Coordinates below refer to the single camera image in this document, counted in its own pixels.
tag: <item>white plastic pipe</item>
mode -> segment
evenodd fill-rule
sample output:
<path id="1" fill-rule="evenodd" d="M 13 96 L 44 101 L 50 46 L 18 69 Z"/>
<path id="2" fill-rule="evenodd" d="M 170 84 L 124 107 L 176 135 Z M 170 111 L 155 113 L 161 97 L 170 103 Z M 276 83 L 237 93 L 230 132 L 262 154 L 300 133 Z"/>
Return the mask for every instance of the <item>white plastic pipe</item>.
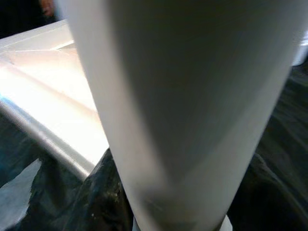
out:
<path id="1" fill-rule="evenodd" d="M 308 2 L 63 4 L 140 229 L 219 228 L 307 28 Z"/>

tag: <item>person's hand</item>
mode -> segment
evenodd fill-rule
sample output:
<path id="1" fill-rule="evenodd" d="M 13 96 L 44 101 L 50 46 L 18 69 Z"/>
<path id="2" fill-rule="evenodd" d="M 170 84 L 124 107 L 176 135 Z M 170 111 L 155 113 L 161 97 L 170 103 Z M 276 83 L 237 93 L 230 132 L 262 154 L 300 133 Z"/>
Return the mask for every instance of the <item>person's hand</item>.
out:
<path id="1" fill-rule="evenodd" d="M 53 16 L 54 13 L 54 5 L 53 0 L 40 0 L 40 5 L 46 16 Z"/>

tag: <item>metal edge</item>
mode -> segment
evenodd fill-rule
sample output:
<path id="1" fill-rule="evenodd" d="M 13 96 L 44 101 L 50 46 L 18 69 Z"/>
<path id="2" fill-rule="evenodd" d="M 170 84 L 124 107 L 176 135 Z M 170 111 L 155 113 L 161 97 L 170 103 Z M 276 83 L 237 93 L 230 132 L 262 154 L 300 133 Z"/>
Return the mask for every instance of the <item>metal edge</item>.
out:
<path id="1" fill-rule="evenodd" d="M 94 165 L 9 99 L 0 95 L 0 112 L 84 181 Z"/>

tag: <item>white object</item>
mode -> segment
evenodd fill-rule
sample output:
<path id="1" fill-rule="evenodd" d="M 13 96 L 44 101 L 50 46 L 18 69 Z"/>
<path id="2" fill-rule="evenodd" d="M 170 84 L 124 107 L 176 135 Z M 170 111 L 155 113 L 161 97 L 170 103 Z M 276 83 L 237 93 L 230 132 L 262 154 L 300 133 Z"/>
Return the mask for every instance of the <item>white object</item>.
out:
<path id="1" fill-rule="evenodd" d="M 301 65 L 305 61 L 307 54 L 308 54 L 308 31 L 306 31 L 305 36 L 298 47 L 292 66 Z"/>

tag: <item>black fabric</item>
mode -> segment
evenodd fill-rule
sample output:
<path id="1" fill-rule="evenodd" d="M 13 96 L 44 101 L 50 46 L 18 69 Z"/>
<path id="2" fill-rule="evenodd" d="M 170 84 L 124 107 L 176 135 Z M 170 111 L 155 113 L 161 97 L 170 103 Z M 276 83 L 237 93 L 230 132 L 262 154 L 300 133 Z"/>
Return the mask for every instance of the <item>black fabric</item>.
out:
<path id="1" fill-rule="evenodd" d="M 66 231 L 131 231 L 133 213 L 110 149 L 82 185 Z"/>
<path id="2" fill-rule="evenodd" d="M 308 230 L 308 63 L 293 67 L 228 215 L 236 231 Z"/>
<path id="3" fill-rule="evenodd" d="M 0 115 L 0 187 L 36 159 L 42 166 L 27 215 L 8 231 L 131 231 L 133 214 L 109 149 L 82 183 Z"/>

